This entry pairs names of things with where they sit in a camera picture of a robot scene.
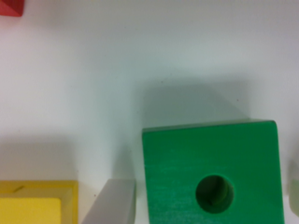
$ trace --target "red block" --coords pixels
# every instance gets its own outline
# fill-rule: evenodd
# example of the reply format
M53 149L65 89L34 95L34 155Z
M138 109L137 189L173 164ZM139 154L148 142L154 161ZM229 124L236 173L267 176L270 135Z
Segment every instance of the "red block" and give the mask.
M24 0L0 0L0 15L21 17L24 9Z

